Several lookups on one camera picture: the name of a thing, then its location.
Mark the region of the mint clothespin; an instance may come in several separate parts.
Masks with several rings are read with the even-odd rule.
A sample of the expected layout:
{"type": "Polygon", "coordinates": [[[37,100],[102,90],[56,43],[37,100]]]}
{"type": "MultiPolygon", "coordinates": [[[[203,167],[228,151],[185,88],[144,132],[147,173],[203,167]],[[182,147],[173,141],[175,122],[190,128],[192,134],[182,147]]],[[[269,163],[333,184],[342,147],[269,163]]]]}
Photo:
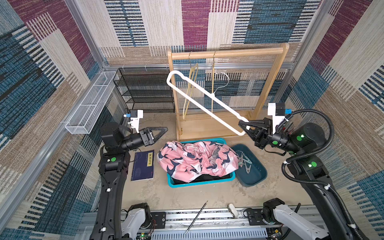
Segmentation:
{"type": "Polygon", "coordinates": [[[243,165],[245,164],[249,164],[249,165],[252,165],[252,161],[244,154],[241,155],[241,160],[242,160],[242,163],[243,165]]]}

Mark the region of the pink patterned shorts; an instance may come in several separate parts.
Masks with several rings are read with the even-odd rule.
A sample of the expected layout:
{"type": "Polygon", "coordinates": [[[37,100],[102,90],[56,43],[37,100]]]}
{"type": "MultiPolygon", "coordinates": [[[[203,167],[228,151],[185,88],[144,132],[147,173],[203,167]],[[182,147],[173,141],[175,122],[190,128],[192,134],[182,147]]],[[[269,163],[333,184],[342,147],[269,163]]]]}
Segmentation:
{"type": "Polygon", "coordinates": [[[203,175],[221,178],[239,168],[237,153],[214,141],[167,142],[158,152],[157,160],[170,177],[184,183],[203,175]]]}

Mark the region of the white clothespin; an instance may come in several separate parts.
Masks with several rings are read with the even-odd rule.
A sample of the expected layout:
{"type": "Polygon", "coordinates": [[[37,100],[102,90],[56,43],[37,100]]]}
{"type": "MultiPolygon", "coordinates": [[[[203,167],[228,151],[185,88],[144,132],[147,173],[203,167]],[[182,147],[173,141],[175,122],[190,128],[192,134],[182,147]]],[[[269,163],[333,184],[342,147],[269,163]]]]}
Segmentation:
{"type": "Polygon", "coordinates": [[[246,168],[246,172],[247,172],[247,174],[249,174],[250,171],[251,171],[252,164],[245,163],[244,166],[245,166],[245,168],[246,168]]]}

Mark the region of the black shorts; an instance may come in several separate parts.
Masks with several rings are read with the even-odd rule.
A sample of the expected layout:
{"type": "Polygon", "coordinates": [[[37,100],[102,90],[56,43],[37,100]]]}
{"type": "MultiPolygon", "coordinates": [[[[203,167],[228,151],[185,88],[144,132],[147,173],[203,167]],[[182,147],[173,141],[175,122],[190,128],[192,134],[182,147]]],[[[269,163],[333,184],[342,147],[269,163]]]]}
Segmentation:
{"type": "Polygon", "coordinates": [[[168,177],[168,184],[171,188],[181,188],[181,187],[190,187],[190,186],[199,186],[199,185],[207,185],[207,184],[216,184],[216,183],[225,183],[225,182],[231,182],[235,179],[236,174],[235,172],[232,172],[228,175],[225,175],[223,177],[216,177],[211,175],[201,175],[197,177],[195,180],[191,181],[190,183],[186,183],[180,180],[173,179],[169,175],[168,177]]]}

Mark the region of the yellow hanger of black shorts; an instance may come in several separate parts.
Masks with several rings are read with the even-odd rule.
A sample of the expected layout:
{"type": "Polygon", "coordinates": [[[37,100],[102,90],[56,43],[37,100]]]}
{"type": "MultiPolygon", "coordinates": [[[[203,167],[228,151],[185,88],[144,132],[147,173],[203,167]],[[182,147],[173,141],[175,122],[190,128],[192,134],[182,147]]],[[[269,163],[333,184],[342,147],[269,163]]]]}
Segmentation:
{"type": "MultiPolygon", "coordinates": [[[[216,56],[216,51],[214,51],[214,54],[213,54],[212,74],[211,74],[211,83],[212,83],[211,94],[212,94],[212,96],[214,95],[214,81],[215,81],[215,56],[216,56]]],[[[213,100],[213,99],[211,99],[211,113],[213,113],[213,107],[214,107],[214,100],[213,100]]]]}

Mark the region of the yellow hanger of beige shorts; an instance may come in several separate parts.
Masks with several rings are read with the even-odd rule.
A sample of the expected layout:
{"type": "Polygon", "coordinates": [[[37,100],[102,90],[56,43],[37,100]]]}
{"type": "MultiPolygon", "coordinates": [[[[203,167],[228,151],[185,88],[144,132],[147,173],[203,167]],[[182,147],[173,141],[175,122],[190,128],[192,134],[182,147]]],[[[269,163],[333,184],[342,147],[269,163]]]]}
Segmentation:
{"type": "MultiPolygon", "coordinates": [[[[199,64],[195,63],[195,65],[192,66],[192,63],[190,62],[190,65],[191,65],[191,68],[190,68],[190,72],[189,72],[189,79],[191,79],[192,81],[196,82],[197,76],[198,76],[198,72],[199,72],[199,64]]],[[[189,97],[192,96],[193,89],[194,89],[194,86],[191,85],[191,83],[188,83],[186,94],[189,97]]],[[[183,106],[183,119],[186,118],[186,115],[187,115],[188,109],[189,109],[189,105],[190,105],[190,100],[188,98],[185,98],[185,102],[184,102],[184,106],[183,106]]]]}

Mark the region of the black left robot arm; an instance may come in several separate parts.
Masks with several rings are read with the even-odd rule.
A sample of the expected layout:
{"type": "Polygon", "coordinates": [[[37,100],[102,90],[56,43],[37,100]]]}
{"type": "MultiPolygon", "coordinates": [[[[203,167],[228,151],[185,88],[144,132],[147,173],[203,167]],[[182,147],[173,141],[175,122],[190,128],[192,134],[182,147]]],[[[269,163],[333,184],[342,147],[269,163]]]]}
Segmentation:
{"type": "Polygon", "coordinates": [[[149,127],[137,133],[116,122],[102,126],[104,147],[100,149],[101,194],[91,240],[133,240],[140,226],[149,219],[145,209],[129,211],[121,221],[123,190],[130,164],[130,151],[154,145],[166,132],[166,127],[149,127]]]}

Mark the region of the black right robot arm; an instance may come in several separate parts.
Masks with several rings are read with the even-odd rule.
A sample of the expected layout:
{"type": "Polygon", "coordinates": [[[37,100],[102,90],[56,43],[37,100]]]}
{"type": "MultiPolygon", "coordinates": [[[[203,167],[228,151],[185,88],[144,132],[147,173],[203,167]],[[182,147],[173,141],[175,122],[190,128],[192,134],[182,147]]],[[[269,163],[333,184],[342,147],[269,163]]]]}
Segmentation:
{"type": "Polygon", "coordinates": [[[301,184],[310,196],[328,228],[328,233],[323,237],[325,240],[367,239],[335,190],[325,165],[317,157],[335,138],[334,125],[326,114],[314,109],[302,109],[284,116],[276,127],[268,118],[239,121],[239,127],[256,147],[264,149],[270,145],[290,154],[290,158],[282,163],[282,173],[288,180],[301,184]],[[323,128],[315,123],[306,123],[290,134],[283,131],[284,125],[300,113],[322,117],[328,124],[329,136],[326,137],[323,128]]]}

